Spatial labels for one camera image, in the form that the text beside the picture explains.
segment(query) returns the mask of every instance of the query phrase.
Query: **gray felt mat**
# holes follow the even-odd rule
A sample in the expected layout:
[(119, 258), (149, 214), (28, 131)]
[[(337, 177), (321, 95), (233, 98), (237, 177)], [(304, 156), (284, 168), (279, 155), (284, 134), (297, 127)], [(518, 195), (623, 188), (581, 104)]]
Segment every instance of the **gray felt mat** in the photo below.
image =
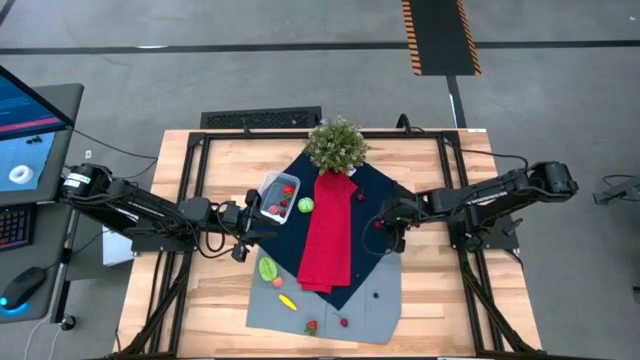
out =
[[(305, 324), (316, 320), (318, 337), (381, 344), (391, 339), (402, 305), (402, 264), (398, 254), (383, 257), (340, 312), (315, 292), (302, 291), (296, 278), (279, 265), (278, 275), (284, 280), (282, 287), (276, 288), (262, 280), (258, 263), (263, 256), (268, 255), (260, 249), (251, 284), (248, 327), (304, 335)], [(280, 294), (291, 299), (298, 310), (285, 306), (278, 297)], [(334, 313), (346, 318), (349, 326), (343, 328)]]

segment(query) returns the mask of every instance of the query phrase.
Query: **wooden table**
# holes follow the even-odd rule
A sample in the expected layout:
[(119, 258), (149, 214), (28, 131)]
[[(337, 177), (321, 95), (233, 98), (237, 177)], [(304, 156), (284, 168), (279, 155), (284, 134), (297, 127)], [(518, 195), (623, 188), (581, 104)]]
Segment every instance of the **wooden table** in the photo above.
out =
[[(485, 131), (459, 132), (463, 149), (490, 151)], [(188, 136), (187, 130), (165, 132), (151, 188), (154, 194), (176, 200)], [(368, 142), (372, 149), (367, 154), (367, 161), (407, 189), (422, 191), (444, 186), (434, 140), (376, 139)], [(210, 149), (203, 196), (212, 201), (233, 199), (243, 203), (248, 189), (258, 188), (267, 172), (285, 169), (303, 146), (303, 140), (293, 139), (215, 140)], [(452, 151), (448, 153), (457, 181)], [(198, 159), (196, 152), (188, 196), (193, 194)], [(471, 183), (497, 175), (491, 156), (465, 153), (464, 160)], [(257, 253), (254, 250), (244, 264), (235, 262), (230, 256), (215, 260), (194, 256), (178, 356), (473, 355), (462, 279), (445, 224), (423, 225), (407, 232), (406, 239), (407, 249), (402, 254), (402, 316), (388, 344), (321, 339), (246, 327), (249, 289)], [(540, 341), (520, 265), (501, 250), (489, 250), (485, 254), (498, 308), (526, 342), (539, 348)], [(145, 323), (155, 262), (155, 253), (143, 254), (134, 261), (119, 327), (123, 346)], [(478, 310), (485, 347), (490, 348), (488, 321), (479, 303)], [(165, 318), (161, 350), (167, 349), (172, 319), (170, 310)]]

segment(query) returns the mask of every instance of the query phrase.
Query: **computer monitor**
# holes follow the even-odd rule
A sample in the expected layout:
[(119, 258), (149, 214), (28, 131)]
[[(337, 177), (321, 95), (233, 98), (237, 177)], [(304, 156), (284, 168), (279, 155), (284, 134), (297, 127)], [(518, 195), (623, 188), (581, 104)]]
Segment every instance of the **computer monitor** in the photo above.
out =
[(0, 66), (0, 140), (73, 127), (73, 120)]

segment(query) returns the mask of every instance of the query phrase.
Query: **yellow banana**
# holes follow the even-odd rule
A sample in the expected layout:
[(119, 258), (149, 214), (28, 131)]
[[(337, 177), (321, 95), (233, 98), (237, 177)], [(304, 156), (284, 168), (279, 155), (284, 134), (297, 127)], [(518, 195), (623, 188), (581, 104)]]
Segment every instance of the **yellow banana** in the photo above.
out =
[(280, 294), (280, 301), (282, 301), (283, 304), (287, 305), (289, 308), (291, 308), (291, 310), (296, 311), (298, 310), (298, 307), (296, 306), (296, 304), (293, 303), (293, 301), (291, 301), (291, 299), (289, 299), (288, 297)]

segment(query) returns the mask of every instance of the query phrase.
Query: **desk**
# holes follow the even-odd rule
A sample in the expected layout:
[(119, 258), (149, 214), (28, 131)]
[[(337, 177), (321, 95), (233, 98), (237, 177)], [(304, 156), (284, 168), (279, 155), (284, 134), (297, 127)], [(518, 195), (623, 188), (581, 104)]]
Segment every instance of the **desk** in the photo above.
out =
[[(166, 131), (162, 142), (151, 191), (171, 201), (177, 198), (188, 136), (187, 130)], [(484, 131), (460, 130), (460, 139), (463, 149), (490, 151)], [(407, 189), (423, 191), (444, 186), (435, 141), (375, 139), (368, 143), (372, 149), (367, 161)], [(203, 196), (217, 202), (232, 199), (243, 203), (248, 189), (258, 188), (267, 172), (286, 168), (303, 146), (304, 140), (297, 139), (216, 140), (210, 148)], [(449, 155), (451, 166), (455, 166), (453, 155)], [(471, 183), (497, 175), (490, 156), (465, 153), (464, 160)], [(193, 194), (196, 170), (194, 164), (188, 196)], [(249, 289), (257, 253), (253, 250), (243, 264), (230, 256), (207, 260), (194, 255), (178, 357), (473, 355), (457, 255), (450, 248), (445, 224), (423, 225), (409, 231), (406, 239), (407, 249), (402, 254), (402, 316), (389, 344), (247, 328)], [(504, 251), (490, 250), (485, 255), (498, 308), (526, 342), (539, 348), (520, 265)], [(142, 254), (134, 260), (119, 327), (123, 345), (130, 343), (145, 323), (155, 262), (155, 253)], [(487, 317), (479, 304), (478, 310), (485, 346), (490, 348)], [(167, 348), (172, 319), (170, 311), (165, 317), (161, 350)]]
[[(76, 120), (84, 87), (81, 84), (52, 85), (34, 88), (73, 121)], [(49, 151), (47, 164), (38, 182), (38, 189), (0, 192), (0, 206), (49, 201), (58, 189), (62, 166), (71, 141), (71, 130), (55, 134)], [(60, 259), (67, 235), (71, 208), (62, 204), (38, 206), (33, 244), (20, 249), (0, 253), (0, 291), (21, 272), (31, 266), (47, 267)], [(0, 309), (0, 323), (39, 319), (46, 315), (51, 303), (51, 294), (56, 283), (58, 267), (47, 270), (45, 283), (29, 299), (29, 307), (22, 312), (7, 313)]]

